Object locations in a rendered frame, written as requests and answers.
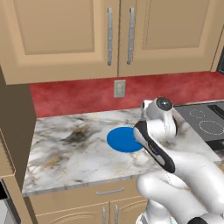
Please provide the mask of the tall brown oven cabinet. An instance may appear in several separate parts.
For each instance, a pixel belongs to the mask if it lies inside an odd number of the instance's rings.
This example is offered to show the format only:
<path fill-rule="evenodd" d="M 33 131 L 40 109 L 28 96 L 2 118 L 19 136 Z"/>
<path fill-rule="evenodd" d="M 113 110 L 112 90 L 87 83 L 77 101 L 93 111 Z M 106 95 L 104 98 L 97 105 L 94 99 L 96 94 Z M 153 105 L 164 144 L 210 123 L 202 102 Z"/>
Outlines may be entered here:
<path fill-rule="evenodd" d="M 0 67 L 0 202 L 12 224 L 38 224 L 22 194 L 36 113 L 28 84 L 7 85 Z"/>

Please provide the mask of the tan base cupboard door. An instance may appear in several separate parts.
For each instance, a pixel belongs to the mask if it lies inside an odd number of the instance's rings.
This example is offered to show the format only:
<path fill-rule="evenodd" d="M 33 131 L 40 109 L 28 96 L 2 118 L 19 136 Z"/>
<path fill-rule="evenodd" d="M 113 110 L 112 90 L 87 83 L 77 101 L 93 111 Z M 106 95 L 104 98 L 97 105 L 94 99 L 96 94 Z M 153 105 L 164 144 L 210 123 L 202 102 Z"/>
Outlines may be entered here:
<path fill-rule="evenodd" d="M 40 214 L 37 220 L 38 224 L 102 224 L 102 207 L 106 208 L 106 224 L 109 224 L 108 202 Z"/>
<path fill-rule="evenodd" d="M 118 224 L 136 224 L 137 218 L 146 208 L 147 199 L 137 196 L 111 201 L 109 203 L 109 224 L 114 224 L 115 222 L 115 204 L 118 205 L 119 210 Z"/>

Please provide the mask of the grey and black oven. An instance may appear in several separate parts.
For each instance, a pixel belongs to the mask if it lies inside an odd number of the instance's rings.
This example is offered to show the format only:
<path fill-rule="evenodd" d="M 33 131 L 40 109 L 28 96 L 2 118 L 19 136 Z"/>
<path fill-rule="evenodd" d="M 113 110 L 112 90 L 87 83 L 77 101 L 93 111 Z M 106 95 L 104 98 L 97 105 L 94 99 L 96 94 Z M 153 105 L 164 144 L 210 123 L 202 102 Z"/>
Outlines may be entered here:
<path fill-rule="evenodd" d="M 18 211 L 2 178 L 0 178 L 0 224 L 21 224 Z"/>

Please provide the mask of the blue round plate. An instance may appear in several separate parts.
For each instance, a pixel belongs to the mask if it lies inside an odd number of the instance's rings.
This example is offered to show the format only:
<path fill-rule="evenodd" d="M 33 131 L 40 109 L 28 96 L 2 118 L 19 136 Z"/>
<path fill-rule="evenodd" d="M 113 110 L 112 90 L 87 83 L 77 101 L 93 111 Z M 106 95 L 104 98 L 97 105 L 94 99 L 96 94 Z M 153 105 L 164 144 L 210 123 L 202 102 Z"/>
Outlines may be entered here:
<path fill-rule="evenodd" d="M 107 134 L 107 143 L 115 151 L 132 153 L 140 151 L 143 146 L 134 138 L 132 127 L 122 126 L 112 129 Z"/>

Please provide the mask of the black hob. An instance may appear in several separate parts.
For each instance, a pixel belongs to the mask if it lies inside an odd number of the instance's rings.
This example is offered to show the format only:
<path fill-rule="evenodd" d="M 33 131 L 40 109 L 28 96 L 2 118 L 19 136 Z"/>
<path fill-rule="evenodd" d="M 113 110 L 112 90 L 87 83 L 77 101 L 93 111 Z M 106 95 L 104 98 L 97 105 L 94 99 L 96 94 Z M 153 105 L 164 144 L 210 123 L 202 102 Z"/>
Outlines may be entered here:
<path fill-rule="evenodd" d="M 213 151 L 224 150 L 224 101 L 174 107 Z"/>

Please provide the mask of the tan drawer front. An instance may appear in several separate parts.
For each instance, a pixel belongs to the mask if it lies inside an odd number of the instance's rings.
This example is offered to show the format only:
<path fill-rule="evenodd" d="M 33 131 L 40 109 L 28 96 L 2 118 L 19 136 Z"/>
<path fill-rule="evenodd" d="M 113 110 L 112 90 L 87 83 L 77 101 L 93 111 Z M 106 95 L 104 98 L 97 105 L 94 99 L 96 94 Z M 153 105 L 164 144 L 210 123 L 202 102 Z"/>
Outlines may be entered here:
<path fill-rule="evenodd" d="M 69 190 L 34 195 L 30 196 L 29 199 L 36 215 L 48 214 L 70 208 L 90 206 L 102 202 L 138 196 L 139 193 L 137 192 L 136 181 L 137 180 L 133 178 L 100 185 L 77 187 Z M 96 195 L 97 191 L 105 192 L 122 187 L 125 188 L 122 192 L 108 195 Z"/>

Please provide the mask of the dark range hood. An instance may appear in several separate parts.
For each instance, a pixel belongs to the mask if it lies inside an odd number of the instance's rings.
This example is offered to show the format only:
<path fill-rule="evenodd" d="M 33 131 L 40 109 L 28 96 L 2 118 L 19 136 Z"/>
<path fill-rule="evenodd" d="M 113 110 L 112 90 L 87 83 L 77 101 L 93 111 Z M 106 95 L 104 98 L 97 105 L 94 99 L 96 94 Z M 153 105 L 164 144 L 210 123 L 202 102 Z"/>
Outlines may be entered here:
<path fill-rule="evenodd" d="M 219 60 L 216 71 L 220 74 L 224 74 L 224 47 L 222 48 L 220 60 Z"/>

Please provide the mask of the grey wall socket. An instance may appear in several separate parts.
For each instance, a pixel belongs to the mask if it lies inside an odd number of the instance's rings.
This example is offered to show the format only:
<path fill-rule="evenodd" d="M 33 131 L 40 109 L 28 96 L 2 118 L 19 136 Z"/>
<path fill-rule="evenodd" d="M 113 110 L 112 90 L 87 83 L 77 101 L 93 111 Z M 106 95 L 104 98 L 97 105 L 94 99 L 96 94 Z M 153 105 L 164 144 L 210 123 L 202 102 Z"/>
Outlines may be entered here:
<path fill-rule="evenodd" d="M 114 81 L 114 97 L 123 98 L 125 96 L 126 80 Z"/>

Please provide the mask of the tan wall cupboard door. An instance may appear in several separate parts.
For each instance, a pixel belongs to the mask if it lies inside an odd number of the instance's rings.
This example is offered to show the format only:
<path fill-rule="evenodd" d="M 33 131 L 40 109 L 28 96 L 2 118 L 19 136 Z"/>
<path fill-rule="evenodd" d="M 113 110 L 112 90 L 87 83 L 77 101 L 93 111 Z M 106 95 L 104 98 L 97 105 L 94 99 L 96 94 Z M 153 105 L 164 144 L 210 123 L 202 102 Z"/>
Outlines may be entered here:
<path fill-rule="evenodd" d="M 108 66 L 108 7 L 112 64 Z M 0 0 L 0 67 L 8 84 L 117 76 L 120 0 Z"/>
<path fill-rule="evenodd" d="M 128 65 L 130 7 L 135 32 Z M 118 75 L 213 71 L 223 37 L 224 0 L 121 0 Z"/>

